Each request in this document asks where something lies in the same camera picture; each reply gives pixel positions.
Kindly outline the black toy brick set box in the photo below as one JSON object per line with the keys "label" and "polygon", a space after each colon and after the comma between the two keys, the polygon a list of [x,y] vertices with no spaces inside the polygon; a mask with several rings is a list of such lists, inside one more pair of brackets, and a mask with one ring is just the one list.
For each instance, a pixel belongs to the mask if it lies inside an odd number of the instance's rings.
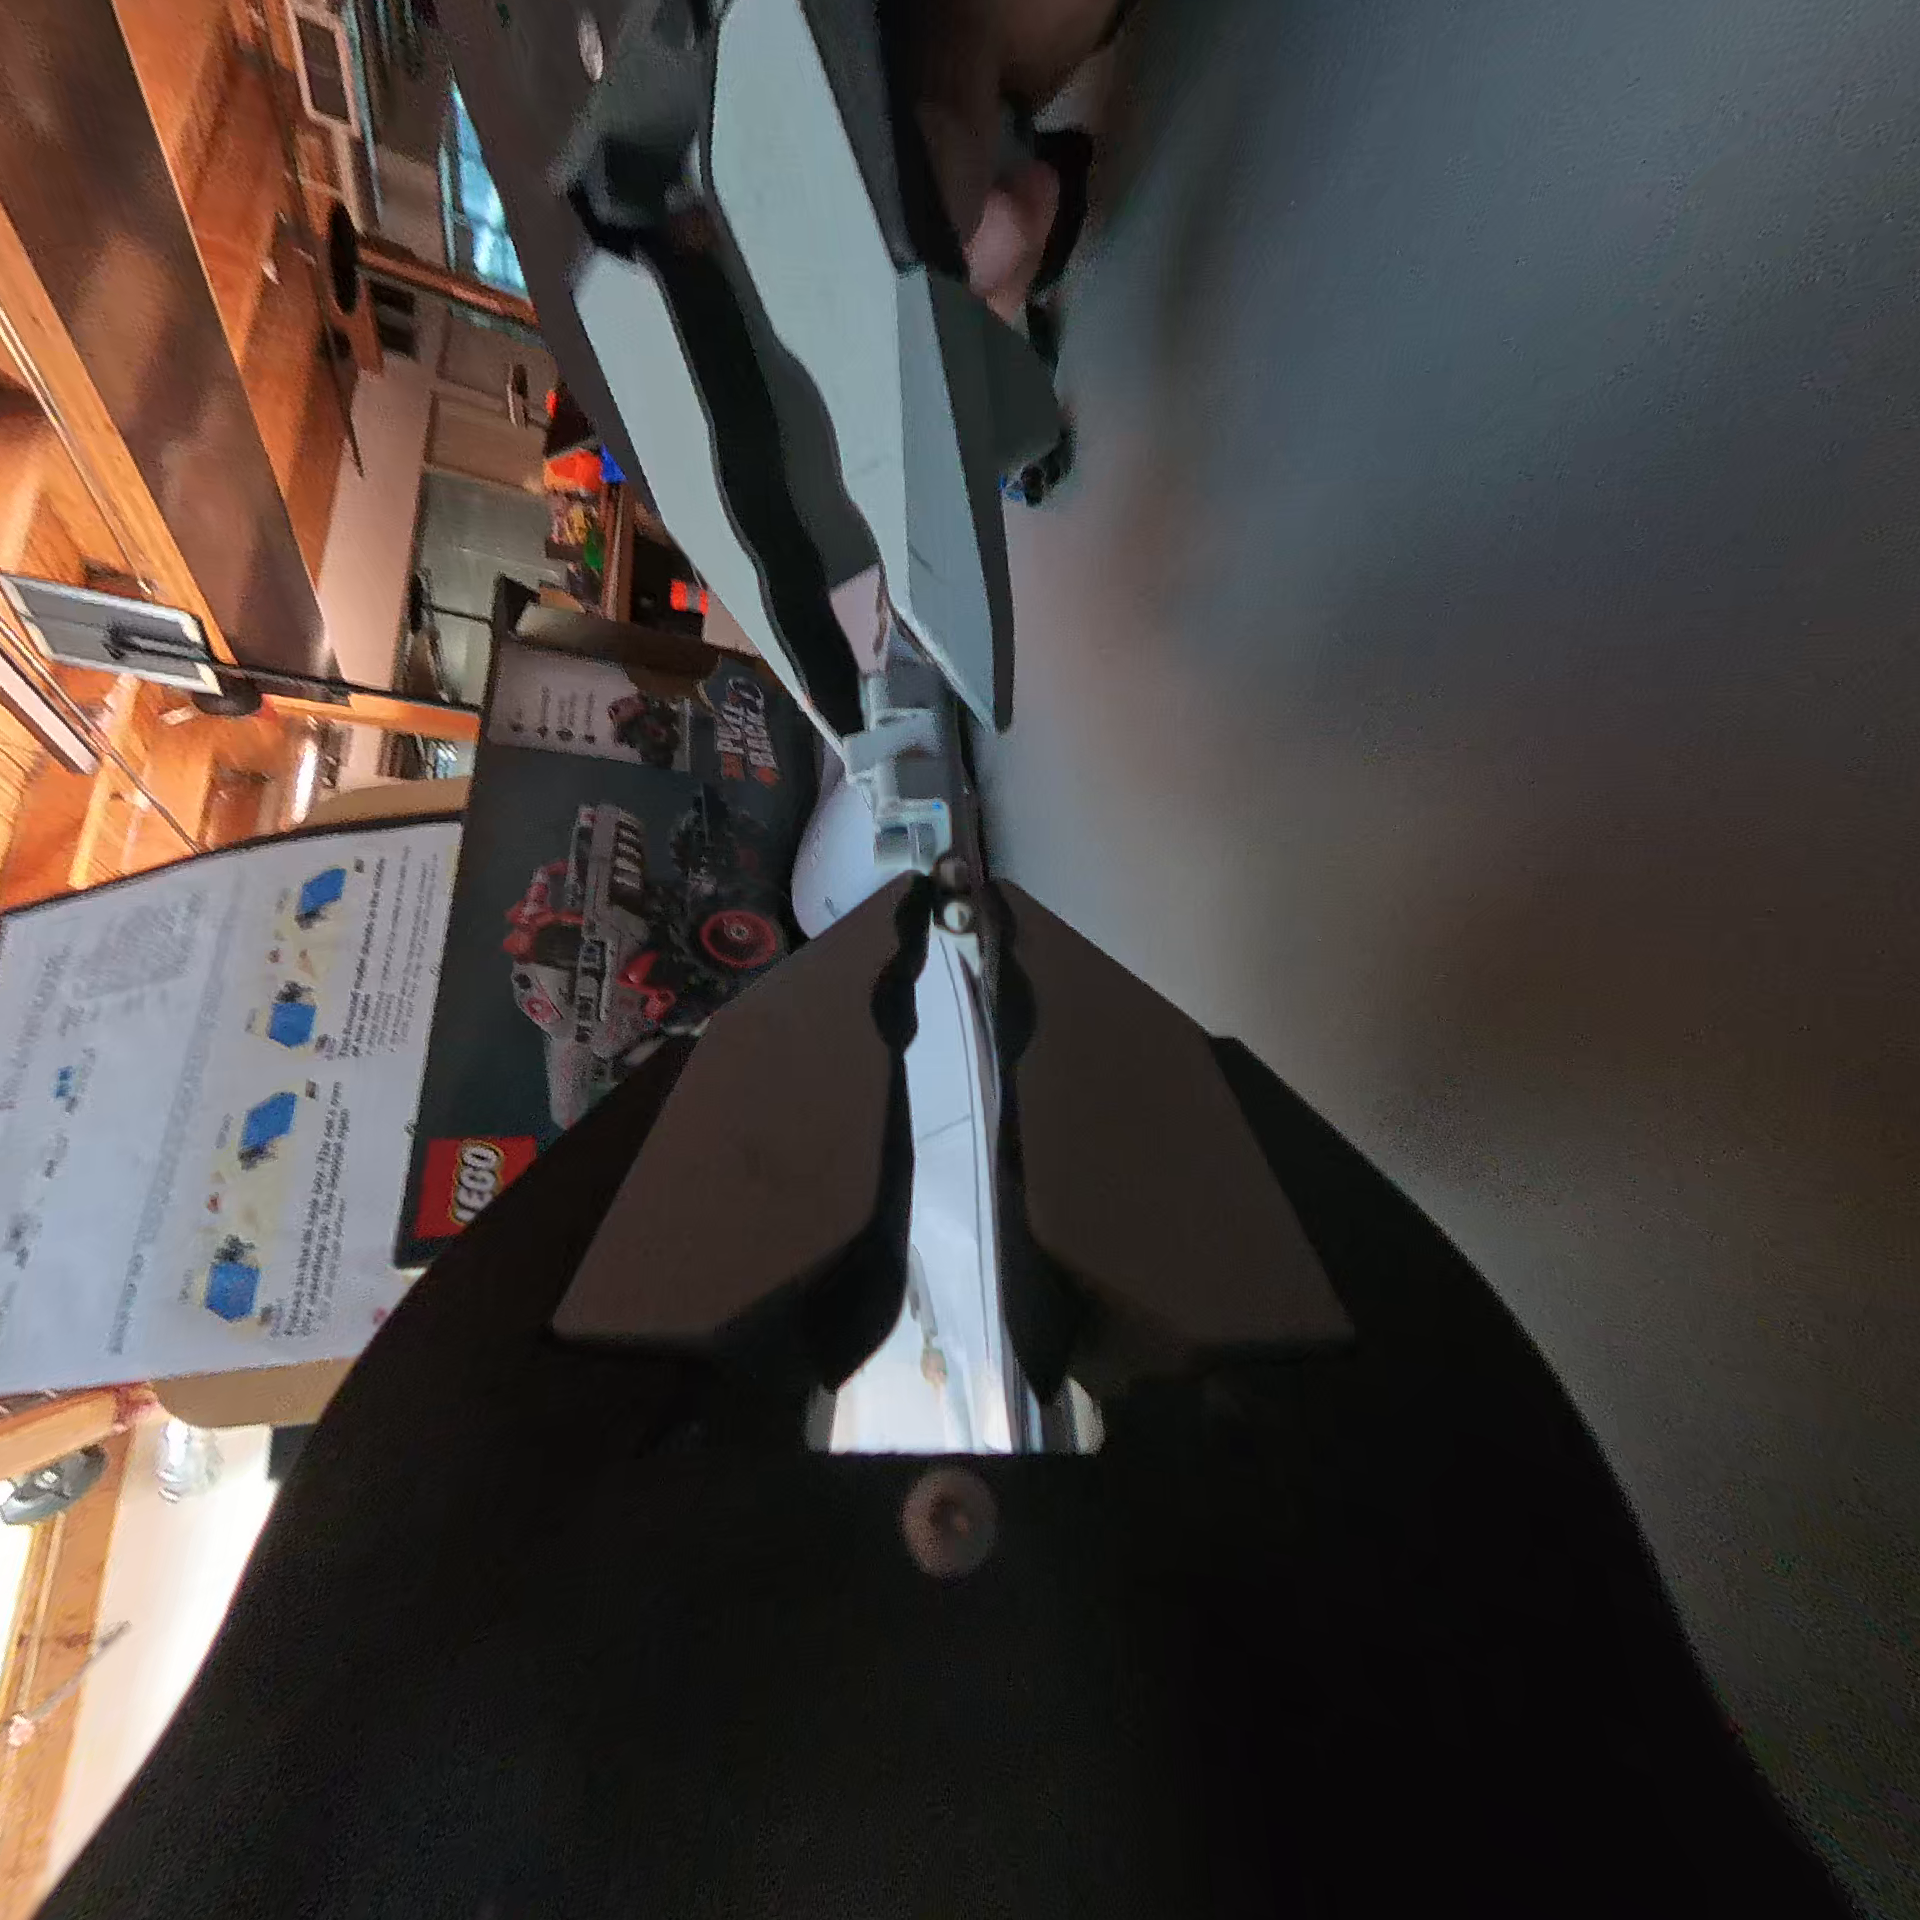
{"label": "black toy brick set box", "polygon": [[494,653],[393,1260],[426,1267],[662,1043],[803,945],[811,722],[723,656],[655,693],[612,661]]}

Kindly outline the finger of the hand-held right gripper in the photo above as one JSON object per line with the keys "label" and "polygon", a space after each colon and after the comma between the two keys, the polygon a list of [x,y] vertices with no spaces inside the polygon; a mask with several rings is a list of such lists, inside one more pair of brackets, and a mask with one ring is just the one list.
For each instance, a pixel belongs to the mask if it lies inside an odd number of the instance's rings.
{"label": "finger of the hand-held right gripper", "polygon": [[825,402],[725,225],[589,246],[570,294],[675,544],[819,731],[873,725],[879,557]]}
{"label": "finger of the hand-held right gripper", "polygon": [[815,390],[894,609],[990,730],[1014,709],[1002,484],[1067,441],[1050,360],[970,285],[892,5],[725,5],[706,177]]}

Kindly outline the grey toy brick assembly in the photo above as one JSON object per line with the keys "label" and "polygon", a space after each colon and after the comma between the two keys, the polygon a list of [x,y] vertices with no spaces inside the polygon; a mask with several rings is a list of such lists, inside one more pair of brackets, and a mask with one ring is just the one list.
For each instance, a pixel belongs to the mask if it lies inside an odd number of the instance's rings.
{"label": "grey toy brick assembly", "polygon": [[860,716],[862,730],[844,739],[838,757],[868,804],[875,862],[890,878],[931,878],[933,923],[967,969],[993,1041],[1002,942],[965,712],[918,646],[890,638],[860,682]]}

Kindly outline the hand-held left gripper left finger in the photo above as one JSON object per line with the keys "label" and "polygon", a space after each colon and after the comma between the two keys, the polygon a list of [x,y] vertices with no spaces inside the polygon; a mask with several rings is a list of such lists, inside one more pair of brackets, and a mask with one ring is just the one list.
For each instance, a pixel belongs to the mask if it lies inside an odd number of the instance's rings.
{"label": "hand-held left gripper left finger", "polygon": [[894,881],[695,1043],[556,1307],[556,1338],[850,1381],[905,1304],[922,881]]}

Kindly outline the person's right hand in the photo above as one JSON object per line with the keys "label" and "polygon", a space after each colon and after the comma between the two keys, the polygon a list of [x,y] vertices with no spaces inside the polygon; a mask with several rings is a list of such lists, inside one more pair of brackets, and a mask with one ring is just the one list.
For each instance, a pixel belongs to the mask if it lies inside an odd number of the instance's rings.
{"label": "person's right hand", "polygon": [[1061,211],[1061,178],[1002,155],[1002,115],[1051,106],[1117,34],[1123,3],[925,3],[902,6],[907,100],[967,284],[1014,322]]}

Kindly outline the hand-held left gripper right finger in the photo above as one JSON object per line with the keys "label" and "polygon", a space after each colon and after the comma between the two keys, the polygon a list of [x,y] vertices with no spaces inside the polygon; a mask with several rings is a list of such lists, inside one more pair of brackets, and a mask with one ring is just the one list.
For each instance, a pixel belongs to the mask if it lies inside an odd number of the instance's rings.
{"label": "hand-held left gripper right finger", "polygon": [[1041,1400],[1354,1345],[1212,1035],[993,888],[1004,1320]]}

